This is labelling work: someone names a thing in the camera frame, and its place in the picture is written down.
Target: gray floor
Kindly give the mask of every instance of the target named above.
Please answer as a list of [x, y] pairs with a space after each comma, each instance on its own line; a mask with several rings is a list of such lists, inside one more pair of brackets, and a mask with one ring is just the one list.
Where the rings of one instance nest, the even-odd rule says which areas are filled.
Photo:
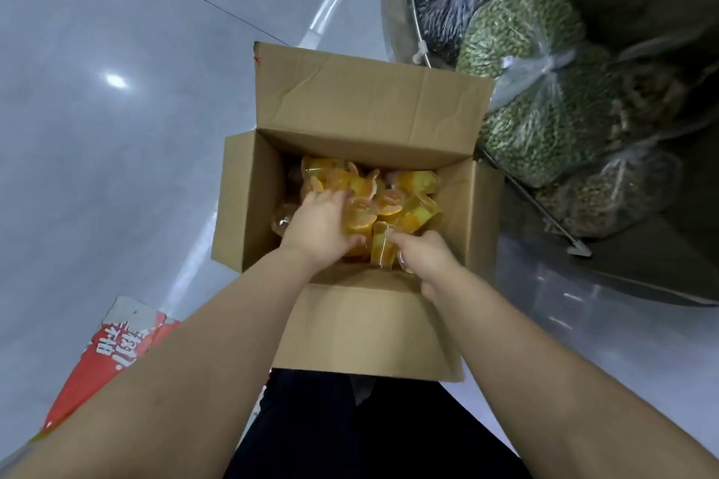
[[[116, 295], [182, 319], [234, 277], [208, 254], [222, 139], [254, 125], [252, 42], [386, 53], [379, 0], [0, 4], [1, 457]], [[719, 309], [567, 281], [504, 239], [499, 284], [719, 454]], [[448, 388], [503, 437], [474, 382]]]

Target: person's right arm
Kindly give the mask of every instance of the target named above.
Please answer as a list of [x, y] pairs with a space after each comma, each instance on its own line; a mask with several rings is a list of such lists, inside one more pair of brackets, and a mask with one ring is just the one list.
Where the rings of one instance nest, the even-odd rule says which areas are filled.
[[460, 266], [438, 233], [390, 240], [535, 478], [719, 477], [711, 453]]

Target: black pants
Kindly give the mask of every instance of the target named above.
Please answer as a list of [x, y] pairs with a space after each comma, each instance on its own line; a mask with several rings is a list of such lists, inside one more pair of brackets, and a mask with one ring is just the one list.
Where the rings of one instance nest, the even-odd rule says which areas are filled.
[[355, 406], [347, 375], [275, 369], [225, 479], [398, 473], [531, 477], [439, 383], [378, 378]]

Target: person's left arm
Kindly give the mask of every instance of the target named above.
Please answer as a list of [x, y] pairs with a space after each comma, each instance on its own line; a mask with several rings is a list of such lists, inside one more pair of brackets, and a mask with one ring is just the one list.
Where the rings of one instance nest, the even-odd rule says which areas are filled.
[[221, 477], [297, 296], [363, 239], [340, 230], [345, 198], [309, 193], [279, 248], [95, 394], [10, 477]]

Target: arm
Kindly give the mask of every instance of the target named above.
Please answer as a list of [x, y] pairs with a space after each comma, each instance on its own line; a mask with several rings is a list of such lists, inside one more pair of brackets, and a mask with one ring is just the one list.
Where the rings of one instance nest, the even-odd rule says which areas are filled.
[[686, 432], [460, 266], [436, 232], [393, 233], [536, 478], [715, 478]]
[[212, 478], [227, 468], [305, 284], [363, 239], [309, 193], [282, 245], [117, 376], [11, 477]]

